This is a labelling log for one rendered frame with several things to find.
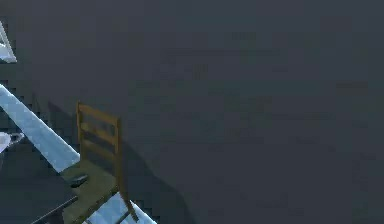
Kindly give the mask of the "dark grey table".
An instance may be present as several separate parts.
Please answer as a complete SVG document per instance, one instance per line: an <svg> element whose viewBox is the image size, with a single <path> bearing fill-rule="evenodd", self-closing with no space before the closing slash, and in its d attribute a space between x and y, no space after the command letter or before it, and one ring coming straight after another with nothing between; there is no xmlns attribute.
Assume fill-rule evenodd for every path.
<svg viewBox="0 0 384 224"><path fill-rule="evenodd" d="M0 224L64 224L77 200L69 184L29 141L4 152L0 169Z"/></svg>

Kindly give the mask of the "white triangular object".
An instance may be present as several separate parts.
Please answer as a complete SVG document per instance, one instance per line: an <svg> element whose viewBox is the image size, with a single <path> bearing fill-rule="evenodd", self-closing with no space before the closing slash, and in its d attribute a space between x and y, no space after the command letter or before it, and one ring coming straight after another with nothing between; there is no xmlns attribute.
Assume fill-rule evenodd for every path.
<svg viewBox="0 0 384 224"><path fill-rule="evenodd" d="M4 26L0 21L0 60L6 63L16 63L17 58L14 55L11 44L8 40Z"/></svg>

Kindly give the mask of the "white cup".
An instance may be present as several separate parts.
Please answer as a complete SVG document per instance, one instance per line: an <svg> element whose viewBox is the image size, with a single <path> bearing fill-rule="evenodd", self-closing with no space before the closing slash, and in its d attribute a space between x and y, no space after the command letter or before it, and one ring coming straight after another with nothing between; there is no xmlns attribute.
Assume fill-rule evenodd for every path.
<svg viewBox="0 0 384 224"><path fill-rule="evenodd" d="M25 135L20 133L6 133L0 132L0 153L2 153L7 148L19 143L23 140Z"/></svg>

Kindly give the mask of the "brown wooden chair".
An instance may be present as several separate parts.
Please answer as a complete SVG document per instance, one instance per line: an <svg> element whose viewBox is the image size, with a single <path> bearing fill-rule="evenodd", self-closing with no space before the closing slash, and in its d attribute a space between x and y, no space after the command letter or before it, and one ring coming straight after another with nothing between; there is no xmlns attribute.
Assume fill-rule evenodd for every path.
<svg viewBox="0 0 384 224"><path fill-rule="evenodd" d="M88 180L77 188L72 188L77 200L63 210L64 224L82 224L117 193L127 208L113 224L122 224L131 216L135 223L139 217L124 188L121 150L121 119L86 105L80 101L76 105L76 123L80 160L60 172L61 177L70 183L73 177L87 174ZM114 166L114 174L108 173L88 158L92 151Z"/></svg>

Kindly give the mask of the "small black remote control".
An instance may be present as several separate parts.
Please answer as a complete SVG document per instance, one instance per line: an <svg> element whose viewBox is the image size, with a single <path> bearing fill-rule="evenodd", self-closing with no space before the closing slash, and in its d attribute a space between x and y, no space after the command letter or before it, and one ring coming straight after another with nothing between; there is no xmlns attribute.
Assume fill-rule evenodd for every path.
<svg viewBox="0 0 384 224"><path fill-rule="evenodd" d="M81 186L83 183L85 183L87 180L88 180L87 174L78 175L76 177L73 177L70 180L70 186L72 188L77 188L77 187Z"/></svg>

